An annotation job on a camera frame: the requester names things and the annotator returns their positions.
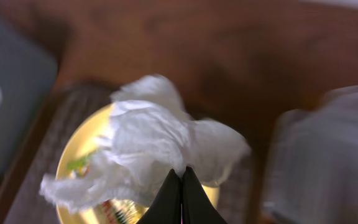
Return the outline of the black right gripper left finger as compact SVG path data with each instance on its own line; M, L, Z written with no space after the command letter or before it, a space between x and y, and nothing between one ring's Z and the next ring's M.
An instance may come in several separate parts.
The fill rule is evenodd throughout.
M180 224L181 180L173 169L166 176L155 200L137 224Z

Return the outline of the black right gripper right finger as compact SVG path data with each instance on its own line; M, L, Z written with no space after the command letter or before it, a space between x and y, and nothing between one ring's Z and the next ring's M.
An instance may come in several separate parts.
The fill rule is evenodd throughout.
M183 224L226 224L209 201L191 167L186 167L183 174L181 191Z

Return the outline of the white paper napkin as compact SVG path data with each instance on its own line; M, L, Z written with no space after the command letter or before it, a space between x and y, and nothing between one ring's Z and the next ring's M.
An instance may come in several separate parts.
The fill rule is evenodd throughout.
M111 95L111 134L98 138L89 172L80 179L45 175L40 194L75 213L107 200L148 207L169 171L191 167L201 184L217 187L233 165L250 154L246 139L212 119L194 120L173 83L147 75Z

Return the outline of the colourful snack wrapper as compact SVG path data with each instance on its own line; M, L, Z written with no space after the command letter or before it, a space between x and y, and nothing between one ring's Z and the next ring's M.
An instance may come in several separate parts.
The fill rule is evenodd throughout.
M74 178L87 175L90 171L89 159L90 155L86 155L68 163L67 168ZM95 206L93 210L99 223L128 224L124 212L118 209L110 200Z

